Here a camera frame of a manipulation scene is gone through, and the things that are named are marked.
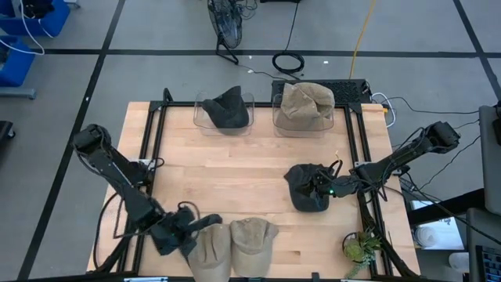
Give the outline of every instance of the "clear plastic bin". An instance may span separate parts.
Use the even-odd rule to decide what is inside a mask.
[[[202,134],[206,136],[246,136],[251,133],[252,124],[254,123],[254,96],[250,93],[242,94],[242,99],[245,102],[247,113],[249,114],[249,122],[242,128],[217,128],[212,122],[209,114],[203,109],[202,102],[206,99],[214,99],[217,96],[209,96],[205,92],[201,92],[195,99],[195,113],[193,115],[193,123],[198,127]]]
[[[322,138],[334,126],[333,113],[311,120],[290,120],[282,111],[282,94],[273,97],[274,132],[278,137]]]

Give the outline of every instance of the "gray floor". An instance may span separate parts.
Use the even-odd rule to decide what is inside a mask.
[[[496,0],[461,0],[486,52],[501,52],[501,21]],[[58,38],[43,39],[49,49],[100,49],[118,0],[81,0]],[[290,49],[353,50],[370,0],[303,0],[299,5]],[[243,22],[238,49],[282,49],[287,43],[294,5],[259,5],[255,18]],[[206,50],[215,35],[204,0],[126,0],[111,49]],[[474,52],[452,0],[380,0],[361,44],[364,51]],[[97,56],[37,57],[25,81],[35,87],[34,101],[2,99],[0,119],[15,124],[17,137],[4,149],[0,169],[0,280],[17,278],[41,210],[77,117]],[[241,56],[243,65],[278,75],[271,56]],[[350,57],[307,56],[305,79],[347,78]],[[501,59],[490,59],[501,75]],[[365,78],[373,92],[405,97],[424,110],[476,110],[492,105],[496,95],[478,58],[359,57],[355,77]],[[193,100],[199,92],[220,93],[242,85],[257,101],[269,101],[272,79],[249,74],[217,56],[125,56],[104,60],[84,125],[95,122],[110,130],[117,143],[130,101],[159,99],[164,87],[176,100]],[[391,141],[403,141],[419,126],[448,121],[453,126],[476,115],[418,114],[394,101],[397,121]],[[460,147],[478,136],[478,126],[460,129]],[[412,163],[412,174],[424,184],[454,153],[426,156]],[[460,172],[470,169],[469,175]],[[463,152],[425,190],[449,198],[482,187],[480,143]],[[67,169],[31,278],[83,273],[91,251],[106,183],[89,174],[74,158]],[[423,274],[460,280],[447,266],[447,252],[419,252]]]

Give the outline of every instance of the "fan stand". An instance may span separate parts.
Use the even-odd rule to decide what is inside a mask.
[[[229,55],[231,55],[233,57],[233,59],[232,58],[228,58],[227,56],[225,56],[225,55],[223,55],[223,54],[221,54],[219,52],[219,46],[220,45],[223,45],[225,47],[226,51],[228,51]],[[216,45],[216,55],[218,55],[218,56],[220,56],[222,58],[225,58],[225,59],[227,59],[228,61],[230,61],[230,62],[232,62],[234,64],[238,64],[238,59],[235,57],[235,55],[233,55],[233,52],[226,45],[225,39],[222,38],[222,37],[220,37],[220,36],[218,36],[218,44]]]

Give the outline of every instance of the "wooden tabletop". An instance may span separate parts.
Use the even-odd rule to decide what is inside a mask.
[[[119,142],[119,151],[136,158],[142,142],[149,103],[129,103]],[[391,153],[381,105],[364,104],[363,117],[374,161]],[[352,115],[359,156],[356,116]],[[153,147],[156,121],[150,137]],[[331,198],[330,207],[320,213],[303,213],[294,209],[283,175],[295,164],[330,165],[337,156],[344,161],[340,175],[348,174],[351,154],[344,111],[334,112],[334,127],[323,138],[279,138],[273,131],[272,109],[254,109],[254,124],[248,136],[204,136],[193,123],[193,108],[169,107],[160,145],[165,165],[157,169],[153,197],[166,211],[175,211],[179,201],[192,201],[202,215],[218,213],[224,223],[247,217],[260,217],[276,224],[279,234],[274,240],[272,265],[267,277],[309,278],[319,272],[321,278],[342,278],[353,267],[343,255],[341,241],[350,232],[362,229],[359,204],[355,195]],[[387,186],[400,190],[396,177]],[[108,187],[106,199],[114,193]],[[381,201],[387,238],[408,267],[419,273],[402,196],[387,191],[388,202]],[[112,237],[118,199],[103,217],[99,238],[99,263],[114,249]],[[121,226],[126,212],[121,213]],[[131,243],[128,269],[132,267],[135,240]],[[379,273],[383,272],[379,259]],[[88,269],[93,269],[89,260]],[[146,237],[139,275],[191,277],[182,256],[175,251],[160,256],[150,237]],[[362,271],[358,278],[368,278]]]

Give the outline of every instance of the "tan cap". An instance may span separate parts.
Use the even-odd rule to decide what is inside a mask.
[[[230,250],[229,226],[213,224],[202,229],[196,239],[196,247],[188,255],[195,281],[228,281],[232,269]]]
[[[334,104],[333,92],[324,86],[311,82],[286,83],[274,122],[286,130],[323,130]]]
[[[232,264],[242,277],[265,277],[272,263],[273,238],[278,228],[264,219],[233,221]]]

